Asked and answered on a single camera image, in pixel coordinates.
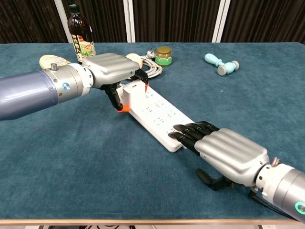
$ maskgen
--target power strip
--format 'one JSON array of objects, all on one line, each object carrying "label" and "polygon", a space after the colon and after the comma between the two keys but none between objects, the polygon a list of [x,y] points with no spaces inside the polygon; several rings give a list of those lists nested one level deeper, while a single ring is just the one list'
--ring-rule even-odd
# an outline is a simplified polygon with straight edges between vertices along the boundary
[{"label": "power strip", "polygon": [[176,124],[193,121],[164,99],[151,87],[136,80],[117,89],[123,103],[130,107],[130,114],[151,133],[168,151],[176,152],[183,145],[167,134],[175,131]]}]

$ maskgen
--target gold jar lid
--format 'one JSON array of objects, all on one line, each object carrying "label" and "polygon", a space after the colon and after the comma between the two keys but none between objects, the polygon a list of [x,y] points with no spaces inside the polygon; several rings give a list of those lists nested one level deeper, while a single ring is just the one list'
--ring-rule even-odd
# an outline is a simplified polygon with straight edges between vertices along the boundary
[{"label": "gold jar lid", "polygon": [[157,48],[157,52],[160,54],[169,54],[171,53],[171,48],[168,46],[160,46],[159,48]]}]

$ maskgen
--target jar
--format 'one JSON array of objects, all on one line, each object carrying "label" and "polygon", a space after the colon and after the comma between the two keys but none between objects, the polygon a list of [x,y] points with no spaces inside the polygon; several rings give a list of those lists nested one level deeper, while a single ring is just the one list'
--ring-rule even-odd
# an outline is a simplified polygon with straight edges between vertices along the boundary
[{"label": "jar", "polygon": [[172,50],[168,46],[160,46],[157,48],[156,63],[158,65],[170,65],[172,63]]}]

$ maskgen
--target black bottle cap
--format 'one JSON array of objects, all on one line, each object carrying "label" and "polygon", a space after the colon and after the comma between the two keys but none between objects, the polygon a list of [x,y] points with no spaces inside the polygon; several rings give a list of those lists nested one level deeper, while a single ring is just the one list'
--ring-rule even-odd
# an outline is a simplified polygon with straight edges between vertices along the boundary
[{"label": "black bottle cap", "polygon": [[76,5],[76,4],[69,5],[69,11],[70,11],[70,13],[80,13],[81,12],[79,5]]}]

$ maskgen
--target teal indicator light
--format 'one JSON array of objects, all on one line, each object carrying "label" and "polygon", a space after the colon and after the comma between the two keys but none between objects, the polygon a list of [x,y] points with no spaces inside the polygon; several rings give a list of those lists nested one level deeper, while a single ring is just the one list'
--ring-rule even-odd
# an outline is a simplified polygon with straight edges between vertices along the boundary
[{"label": "teal indicator light", "polygon": [[295,204],[295,209],[298,211],[298,213],[305,215],[305,203],[297,202]]}]

